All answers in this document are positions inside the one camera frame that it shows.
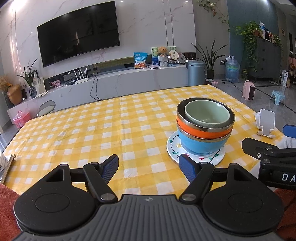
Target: snack bag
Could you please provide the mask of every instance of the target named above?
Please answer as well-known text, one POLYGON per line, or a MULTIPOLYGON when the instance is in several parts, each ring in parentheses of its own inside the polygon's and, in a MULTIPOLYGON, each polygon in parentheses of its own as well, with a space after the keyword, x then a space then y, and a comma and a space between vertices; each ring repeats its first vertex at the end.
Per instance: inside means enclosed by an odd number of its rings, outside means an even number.
POLYGON ((146 68, 146 62, 145 61, 147 59, 148 54, 138 52, 138 53, 134 53, 133 55, 135 56, 134 68, 135 69, 144 69, 144 68, 146 68))

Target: teddy bear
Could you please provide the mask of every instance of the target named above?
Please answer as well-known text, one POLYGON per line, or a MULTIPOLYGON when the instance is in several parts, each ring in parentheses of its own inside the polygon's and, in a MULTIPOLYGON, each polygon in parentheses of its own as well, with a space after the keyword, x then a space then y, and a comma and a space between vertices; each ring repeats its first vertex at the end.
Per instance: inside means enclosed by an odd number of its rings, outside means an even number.
POLYGON ((156 54, 158 56, 167 56, 168 49, 166 47, 158 47, 156 54))

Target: gray cabinet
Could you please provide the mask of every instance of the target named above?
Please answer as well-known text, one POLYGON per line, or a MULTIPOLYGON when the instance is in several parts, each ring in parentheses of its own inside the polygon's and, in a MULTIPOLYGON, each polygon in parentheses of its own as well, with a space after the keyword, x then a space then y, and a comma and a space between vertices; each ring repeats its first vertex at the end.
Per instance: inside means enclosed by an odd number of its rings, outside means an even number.
POLYGON ((257 72, 251 71, 249 73, 249 79, 256 80, 257 78, 266 78, 278 82, 281 63, 281 48, 276 44, 261 38, 257 38, 257 43, 257 72))

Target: television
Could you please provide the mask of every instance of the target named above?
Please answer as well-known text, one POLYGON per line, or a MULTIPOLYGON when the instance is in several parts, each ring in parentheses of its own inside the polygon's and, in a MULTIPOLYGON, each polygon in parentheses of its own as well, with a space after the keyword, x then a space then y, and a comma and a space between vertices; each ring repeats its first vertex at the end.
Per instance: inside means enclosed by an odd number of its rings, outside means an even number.
POLYGON ((115 1, 66 13, 38 26, 37 32, 43 67, 120 45, 115 1))

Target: chair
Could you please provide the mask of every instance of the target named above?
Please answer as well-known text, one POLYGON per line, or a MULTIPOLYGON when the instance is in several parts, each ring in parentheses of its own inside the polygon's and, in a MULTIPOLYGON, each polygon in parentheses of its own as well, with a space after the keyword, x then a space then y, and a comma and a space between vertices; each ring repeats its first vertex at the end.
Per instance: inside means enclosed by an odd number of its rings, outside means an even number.
POLYGON ((39 107, 37 116, 40 117, 40 116, 47 115, 49 113, 53 113, 55 107, 56 107, 56 103, 53 100, 49 100, 39 107))
POLYGON ((279 102, 280 102, 281 100, 284 100, 284 105, 285 105, 285 98, 286 98, 286 96, 285 96, 282 92, 279 92, 279 91, 272 91, 271 96, 270 96, 270 99, 272 98, 273 95, 274 95, 274 98, 275 98, 274 103, 275 103, 276 105, 279 105, 279 102))

